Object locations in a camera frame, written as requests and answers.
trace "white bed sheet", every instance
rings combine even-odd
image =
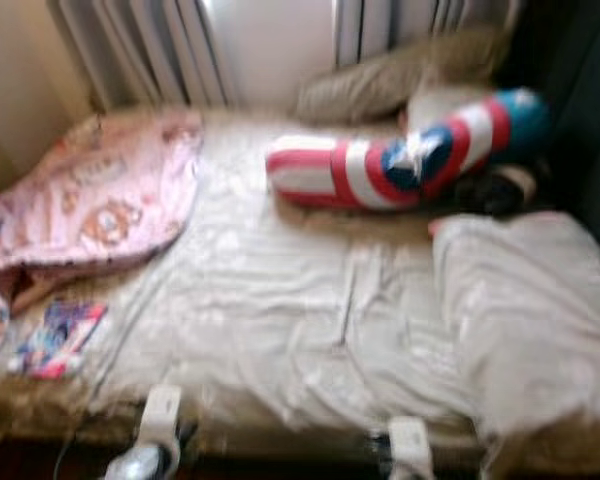
[[[45,302],[14,322],[0,355],[0,436],[79,427],[124,441],[139,402],[168,382],[182,386],[182,412],[199,419],[206,452],[359,456],[369,432],[407,414],[426,419],[438,458],[475,458],[428,219],[276,201],[264,153],[300,131],[274,115],[205,115],[202,186],[183,236],[146,267],[61,292],[110,306],[80,374],[7,374]]]

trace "pink blanket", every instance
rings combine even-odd
[[[10,315],[60,284],[146,261],[177,237],[201,139],[187,110],[94,117],[0,195],[0,344]]]

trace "beige pillow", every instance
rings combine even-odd
[[[424,130],[439,124],[465,105],[494,93],[488,84],[440,85],[418,89],[407,106],[409,130]]]
[[[386,115],[403,106],[432,71],[445,82],[489,79],[508,46],[507,32],[487,26],[421,40],[308,82],[300,89],[295,113],[323,123]]]

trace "pink patterned blanket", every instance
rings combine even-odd
[[[196,112],[93,117],[0,195],[0,345],[9,317],[59,285],[166,248],[193,203]]]

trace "white pillow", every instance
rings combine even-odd
[[[600,472],[600,247],[572,218],[458,216],[434,241],[493,478]]]
[[[491,26],[476,27],[374,57],[314,79],[298,94],[295,114],[309,122],[360,122],[404,107],[422,79],[488,80],[504,60],[509,34]]]
[[[439,124],[459,108],[479,102],[494,92],[487,84],[423,86],[409,98],[409,130],[424,130]]]

